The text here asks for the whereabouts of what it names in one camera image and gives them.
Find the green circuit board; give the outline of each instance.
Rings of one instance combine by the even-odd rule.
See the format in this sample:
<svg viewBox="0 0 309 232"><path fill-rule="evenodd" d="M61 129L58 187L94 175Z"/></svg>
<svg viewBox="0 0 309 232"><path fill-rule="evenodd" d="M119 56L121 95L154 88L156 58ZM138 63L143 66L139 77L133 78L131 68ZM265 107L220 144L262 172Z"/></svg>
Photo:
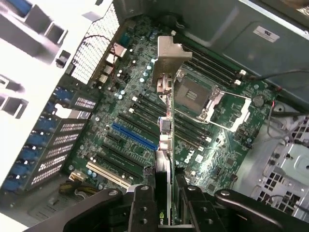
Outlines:
<svg viewBox="0 0 309 232"><path fill-rule="evenodd" d="M154 150L160 135L157 121L158 117L165 115L166 106L152 86L151 60L156 58L157 39L150 39L150 34L155 29L156 36L170 35L170 30L154 26L147 17L137 18L136 22L135 29L125 31L119 39L119 43L128 48L127 55L119 60L113 76L102 87L98 107L67 160L65 171L72 165L86 174L87 163L94 160L130 184L147 183L147 176L152 174L149 167L154 165ZM241 70L193 41L183 39L229 69ZM184 168L189 184L201 186L213 194L218 189L230 187L235 180L236 172L250 149L248 144L257 136L276 94L264 82L227 87L190 65L184 64L182 69L186 73L185 79L205 90L210 91L217 85L223 91L247 98L262 96L264 101L259 107L250 105L247 121L235 133L211 123L193 121L183 113L196 117L196 112L176 101L176 166ZM117 79L120 70L121 76L126 74L129 79ZM121 90L125 94L119 97ZM216 106L212 120L230 127L240 115L243 104L243 98L226 94ZM100 175L88 176L87 181L95 186L119 187Z"/></svg>

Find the dimm slot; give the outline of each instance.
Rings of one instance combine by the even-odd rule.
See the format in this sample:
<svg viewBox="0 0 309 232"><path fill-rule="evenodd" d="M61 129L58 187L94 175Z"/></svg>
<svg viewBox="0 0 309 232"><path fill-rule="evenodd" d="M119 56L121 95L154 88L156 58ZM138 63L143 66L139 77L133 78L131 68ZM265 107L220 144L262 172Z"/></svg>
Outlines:
<svg viewBox="0 0 309 232"><path fill-rule="evenodd" d="M147 141L146 139L142 138L140 135L128 130L127 128L117 124L117 123L113 123L112 124L112 128L122 134L124 134L125 136L131 138L132 140L144 145L145 147L156 151L158 149L158 146L156 146L154 143Z"/></svg>
<svg viewBox="0 0 309 232"><path fill-rule="evenodd" d="M220 70L222 72L225 72L228 75L231 76L235 76L235 71L230 68L229 66L227 66L226 64L222 63L221 61L211 57L210 55L208 55L205 52L201 52L196 50L194 47L188 45L188 44L184 44L182 43L184 50L189 50L191 52L193 52L193 56L198 56L203 60L206 60L207 62L211 63L212 65L216 66L216 70Z"/></svg>
<svg viewBox="0 0 309 232"><path fill-rule="evenodd" d="M124 122L126 122L128 124L131 124L132 126L138 128L138 129L140 129L141 131L144 131L144 132L148 133L153 138L156 138L156 139L159 138L159 135L160 135L159 133L154 133L153 131L151 131L146 126L134 122L132 119L128 118L127 116L125 116L123 114L119 114L118 118L120 118L121 120L123 120Z"/></svg>
<svg viewBox="0 0 309 232"><path fill-rule="evenodd" d="M106 164L110 165L111 167L113 167L115 169L119 169L122 172L126 173L127 175L130 175L130 176L132 176L134 178L137 178L138 180L141 179L141 176L138 173L136 173L136 172L126 168L124 165L116 163L113 159L111 159L111 158L109 158L109 157L107 157L107 156L105 156L103 154L97 154L97 157L102 159L103 162L105 162Z"/></svg>
<svg viewBox="0 0 309 232"><path fill-rule="evenodd" d="M101 147L102 147L102 148L105 148L105 149L107 149L107 150L109 150L109 151L112 151L112 152L115 153L116 155L121 156L122 158L124 158L124 159L127 160L128 162L132 163L133 166L136 165L136 166L138 166L138 167L140 167L140 168L142 168L142 169L144 168L144 166L143 166L140 162L136 161L135 159L133 159L132 157L128 156L127 154L125 154L125 153L123 153L123 152L121 152L121 151L119 151L119 150L116 150L115 148L109 146L109 145L106 144L106 143L103 143L103 144L101 145Z"/></svg>
<svg viewBox="0 0 309 232"><path fill-rule="evenodd" d="M206 141L204 141L202 138L199 138L199 137L197 137L197 136L194 136L193 134L188 133L188 131L184 131L184 130L181 128L181 126L179 126L179 125L177 125L177 124L175 125L175 129L176 129L175 131L179 131L179 132L185 134L187 138L190 138L190 141L195 141L195 142L197 142L197 143L199 143L199 144L201 144L201 145L204 145L205 142L206 142Z"/></svg>
<svg viewBox="0 0 309 232"><path fill-rule="evenodd" d="M86 168L89 168L93 172L98 173L99 175L105 177L106 179L112 181L115 184L118 184L119 186L128 189L131 186L131 183L129 183L127 180L122 179L120 176L112 173L111 171L107 170L106 168L103 168L102 166L98 165L97 163L88 162L86 165Z"/></svg>

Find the blue pcie slot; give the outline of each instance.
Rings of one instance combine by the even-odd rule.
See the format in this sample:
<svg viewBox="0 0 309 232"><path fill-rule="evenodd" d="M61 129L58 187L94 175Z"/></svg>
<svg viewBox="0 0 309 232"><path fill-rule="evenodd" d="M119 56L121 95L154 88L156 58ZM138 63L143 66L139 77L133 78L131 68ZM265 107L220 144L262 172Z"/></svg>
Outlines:
<svg viewBox="0 0 309 232"><path fill-rule="evenodd" d="M26 141L26 144L31 144L31 145L36 145L36 146L45 146L49 142L51 137L52 135L50 133L33 131L29 135Z"/></svg>
<svg viewBox="0 0 309 232"><path fill-rule="evenodd" d="M142 138L138 134L128 130L127 128L119 125L118 123L113 123L112 128L114 130L119 131L120 133L124 134L125 136L133 139L134 141L139 142L140 144L144 145L145 147L147 147L151 150L157 150L158 149L158 146L156 146L154 143L151 143L151 142L145 140L144 138Z"/></svg>
<svg viewBox="0 0 309 232"><path fill-rule="evenodd" d="M71 101L74 96L72 92L69 92L66 89L63 89L61 87L56 87L53 95L61 101L65 101L65 100Z"/></svg>
<svg viewBox="0 0 309 232"><path fill-rule="evenodd" d="M48 118L41 116L34 129L35 130L42 130L42 131L54 131L58 125L59 121L53 118Z"/></svg>

